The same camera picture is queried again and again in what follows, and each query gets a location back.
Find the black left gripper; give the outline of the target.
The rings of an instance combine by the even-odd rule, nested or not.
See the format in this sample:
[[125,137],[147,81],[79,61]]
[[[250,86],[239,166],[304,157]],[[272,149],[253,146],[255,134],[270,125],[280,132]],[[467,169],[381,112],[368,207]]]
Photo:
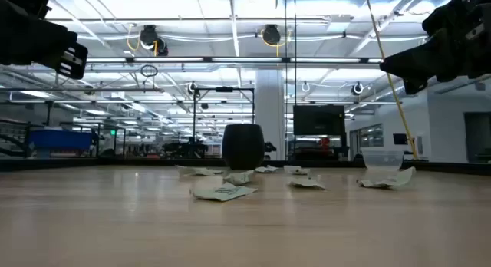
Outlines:
[[80,80],[88,49],[77,34],[45,19],[50,0],[0,0],[0,64],[43,64]]

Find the long ceiling light bar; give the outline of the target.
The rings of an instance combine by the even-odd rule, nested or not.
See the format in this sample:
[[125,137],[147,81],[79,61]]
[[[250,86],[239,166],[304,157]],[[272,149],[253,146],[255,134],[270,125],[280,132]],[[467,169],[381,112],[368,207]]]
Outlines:
[[381,58],[262,58],[262,57],[146,57],[88,58],[87,63],[300,63],[300,64],[379,64]]

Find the white building pillar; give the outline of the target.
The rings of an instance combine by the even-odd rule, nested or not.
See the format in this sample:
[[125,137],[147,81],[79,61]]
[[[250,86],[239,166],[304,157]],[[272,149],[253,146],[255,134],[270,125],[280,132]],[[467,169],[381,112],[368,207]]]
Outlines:
[[255,123],[262,128],[264,141],[276,151],[271,160],[285,159],[285,87],[280,70],[255,72]]

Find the black distant rig frame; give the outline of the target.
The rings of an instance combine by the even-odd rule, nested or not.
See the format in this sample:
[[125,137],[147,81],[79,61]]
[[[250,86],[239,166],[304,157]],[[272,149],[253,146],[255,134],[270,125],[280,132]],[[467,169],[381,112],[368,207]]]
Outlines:
[[[204,91],[203,94],[200,95],[200,99],[204,98],[210,91],[214,91],[217,93],[232,93],[234,91],[238,91],[251,105],[252,105],[252,122],[255,122],[255,89],[254,88],[246,88],[246,87],[195,87],[193,91],[193,136],[192,143],[196,142],[196,105],[199,102],[197,98],[197,93],[199,91]],[[245,91],[250,91],[252,93],[252,98],[249,98],[244,94]]]

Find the dark cup with green inside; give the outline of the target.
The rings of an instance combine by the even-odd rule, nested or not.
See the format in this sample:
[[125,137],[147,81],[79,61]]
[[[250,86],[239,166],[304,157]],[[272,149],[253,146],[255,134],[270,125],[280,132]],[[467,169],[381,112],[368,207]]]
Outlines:
[[222,139],[222,158],[232,170],[254,170],[265,156],[262,128],[258,124],[229,124]]

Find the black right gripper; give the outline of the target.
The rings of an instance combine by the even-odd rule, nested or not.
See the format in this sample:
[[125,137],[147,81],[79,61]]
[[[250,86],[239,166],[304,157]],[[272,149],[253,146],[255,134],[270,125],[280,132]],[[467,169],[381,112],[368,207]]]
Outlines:
[[[437,66],[438,81],[491,74],[491,0],[450,0],[423,21]],[[428,52],[411,48],[385,58],[379,68],[403,78],[406,94],[424,90],[433,72]]]

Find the clear round plastic container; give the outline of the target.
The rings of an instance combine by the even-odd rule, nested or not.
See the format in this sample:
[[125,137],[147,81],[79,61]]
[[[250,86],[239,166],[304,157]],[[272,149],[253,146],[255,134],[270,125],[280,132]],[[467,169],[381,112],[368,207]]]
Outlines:
[[397,171],[404,160],[404,152],[400,150],[363,149],[361,155],[365,166],[377,171]]

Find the blue distant cart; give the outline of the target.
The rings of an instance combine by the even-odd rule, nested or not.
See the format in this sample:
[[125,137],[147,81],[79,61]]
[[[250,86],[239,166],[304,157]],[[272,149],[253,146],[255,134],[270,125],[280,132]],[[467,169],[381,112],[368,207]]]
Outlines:
[[69,130],[33,130],[28,137],[38,150],[88,150],[91,141],[90,133]]

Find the black monitor screen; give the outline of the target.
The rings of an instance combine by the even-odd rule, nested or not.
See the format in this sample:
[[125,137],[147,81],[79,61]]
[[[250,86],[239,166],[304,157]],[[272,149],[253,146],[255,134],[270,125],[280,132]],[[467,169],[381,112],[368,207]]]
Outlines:
[[340,105],[295,105],[293,132],[302,136],[341,136],[345,133],[344,119],[344,107]]

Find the black aluminium table frame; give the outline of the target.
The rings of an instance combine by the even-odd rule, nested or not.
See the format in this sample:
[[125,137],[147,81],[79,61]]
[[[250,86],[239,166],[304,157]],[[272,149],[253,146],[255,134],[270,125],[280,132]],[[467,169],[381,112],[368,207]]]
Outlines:
[[[319,161],[319,160],[266,160],[265,165],[282,167],[284,165],[298,165],[307,168],[334,168],[334,169],[361,169],[364,163],[361,161]],[[54,158],[54,159],[0,159],[0,172],[21,170],[42,170],[57,168],[72,168],[83,166],[197,166],[197,167],[225,167],[226,162],[220,159],[151,159],[151,158]],[[491,176],[491,164],[489,163],[435,163],[421,160],[405,160],[403,169],[415,167],[418,171],[455,173],[477,176]]]

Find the dark door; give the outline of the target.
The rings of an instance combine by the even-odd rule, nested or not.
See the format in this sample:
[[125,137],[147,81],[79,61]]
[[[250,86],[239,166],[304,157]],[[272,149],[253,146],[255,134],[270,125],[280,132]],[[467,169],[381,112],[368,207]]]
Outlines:
[[465,113],[466,156],[469,163],[491,163],[491,112]]

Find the glass wall window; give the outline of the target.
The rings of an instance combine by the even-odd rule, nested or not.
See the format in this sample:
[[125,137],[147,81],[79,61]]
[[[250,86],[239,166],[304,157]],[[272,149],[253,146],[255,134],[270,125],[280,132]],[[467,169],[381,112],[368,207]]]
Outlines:
[[383,147],[383,124],[375,124],[358,130],[360,147]]

